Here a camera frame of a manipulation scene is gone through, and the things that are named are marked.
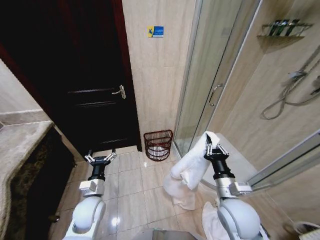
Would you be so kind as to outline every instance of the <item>sticker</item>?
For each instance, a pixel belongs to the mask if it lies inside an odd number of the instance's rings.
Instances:
[[[148,26],[148,38],[163,38],[164,26]]]

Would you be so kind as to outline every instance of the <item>wicker basket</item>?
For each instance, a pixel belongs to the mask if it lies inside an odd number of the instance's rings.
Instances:
[[[170,155],[173,136],[174,134],[171,130],[145,133],[143,138],[146,156],[156,162],[167,159]]]

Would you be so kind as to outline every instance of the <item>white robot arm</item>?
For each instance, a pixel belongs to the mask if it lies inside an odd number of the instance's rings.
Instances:
[[[229,153],[220,144],[216,149],[213,149],[208,135],[206,143],[207,149],[204,158],[212,163],[213,179],[216,182],[217,195],[220,200],[217,213],[230,239],[268,240],[256,210],[237,197],[251,193],[250,185],[236,182],[235,175],[231,173],[226,163]]]
[[[92,175],[88,181],[82,181],[79,189],[85,199],[78,203],[72,214],[71,224],[63,240],[94,240],[99,223],[106,210],[106,204],[102,200],[105,191],[105,167],[109,165],[117,155],[112,152],[107,157],[95,157],[86,155],[85,158],[93,166]]]

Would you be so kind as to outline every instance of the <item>bathroom wall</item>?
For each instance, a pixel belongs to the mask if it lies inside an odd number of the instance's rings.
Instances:
[[[303,106],[286,105],[282,115],[273,120],[260,115],[278,99],[288,73],[299,70],[319,45],[320,2],[284,3],[263,1],[209,127],[222,133],[258,171],[320,129],[320,122],[315,120],[320,115],[320,98]],[[284,18],[298,18],[314,26],[306,31],[305,38],[294,42],[257,37],[262,23]],[[307,98],[315,89],[313,81],[319,71],[320,66],[289,100]]]
[[[41,107],[0,59],[0,114],[29,110]]]
[[[122,0],[141,140],[175,128],[196,0]],[[148,38],[147,26],[164,26]]]
[[[320,98],[303,106],[286,105],[282,115],[262,119],[264,108],[278,99],[288,73],[299,70],[319,45],[320,2],[316,0],[264,0],[248,32],[242,51],[209,124],[222,133],[257,170],[320,129]],[[276,19],[301,19],[314,26],[303,39],[263,39],[263,23]],[[289,98],[298,102],[314,90],[320,66]],[[289,239],[284,229],[292,221],[319,223],[320,166],[309,169],[266,191],[248,196],[272,239]]]

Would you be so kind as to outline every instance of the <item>white towel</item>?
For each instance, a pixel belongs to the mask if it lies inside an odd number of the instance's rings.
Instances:
[[[210,162],[204,158],[207,146],[207,134],[215,148],[219,138],[211,131],[202,134],[195,146],[170,171],[163,182],[164,190],[172,197],[173,204],[183,209],[196,208],[196,191],[199,182],[208,169]]]
[[[208,201],[202,210],[202,227],[207,240],[230,240],[219,220],[217,208]]]

